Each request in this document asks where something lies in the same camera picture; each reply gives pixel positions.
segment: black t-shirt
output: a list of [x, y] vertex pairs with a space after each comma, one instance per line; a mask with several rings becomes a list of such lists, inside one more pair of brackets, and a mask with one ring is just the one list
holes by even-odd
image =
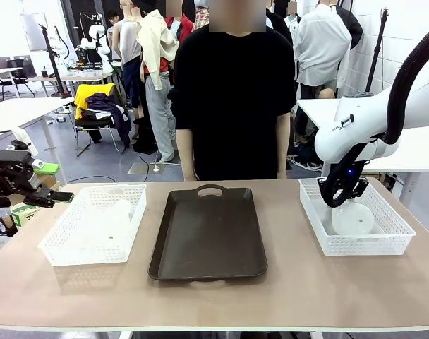
[[296, 101], [294, 53], [278, 32], [234, 37], [208, 25], [181, 45], [169, 97], [193, 132], [201, 180], [276, 179], [276, 121]]

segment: black jacket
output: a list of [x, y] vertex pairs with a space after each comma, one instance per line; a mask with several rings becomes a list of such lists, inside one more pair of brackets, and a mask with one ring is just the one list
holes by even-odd
[[351, 33], [351, 36], [353, 38], [351, 42], [351, 49], [353, 49], [355, 46], [357, 46], [359, 41], [361, 41], [362, 34], [363, 34], [362, 26], [357, 21], [354, 14], [348, 11], [347, 9], [337, 6], [337, 14], [342, 19], [349, 33]]
[[293, 39], [291, 38], [291, 33], [286, 26], [285, 20], [281, 16], [278, 16], [277, 14], [271, 12], [269, 9], [266, 10], [266, 16], [271, 21], [274, 30], [282, 34], [293, 47]]

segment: tray handle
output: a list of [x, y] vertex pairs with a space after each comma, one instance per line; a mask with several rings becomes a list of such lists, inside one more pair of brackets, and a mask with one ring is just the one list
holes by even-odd
[[222, 194], [226, 193], [226, 188], [220, 185], [216, 185], [216, 184], [206, 184], [206, 185], [202, 185], [201, 187], [198, 187], [196, 189], [194, 189], [194, 193], [196, 193], [199, 196], [199, 192], [204, 190], [204, 189], [219, 189]]

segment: beige hoodie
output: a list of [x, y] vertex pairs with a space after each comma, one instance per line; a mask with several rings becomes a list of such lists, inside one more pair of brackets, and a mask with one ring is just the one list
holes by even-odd
[[156, 9], [138, 22], [136, 40], [143, 48], [143, 61], [149, 70], [155, 90], [163, 88], [159, 78], [159, 62], [175, 59], [179, 42], [175, 40], [166, 22]]

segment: brown tray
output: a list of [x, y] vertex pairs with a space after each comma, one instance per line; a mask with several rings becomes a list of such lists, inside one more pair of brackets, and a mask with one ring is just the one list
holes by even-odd
[[[222, 195], [200, 196], [204, 189]], [[169, 193], [149, 267], [156, 280], [227, 280], [267, 270], [250, 189], [204, 185]]]

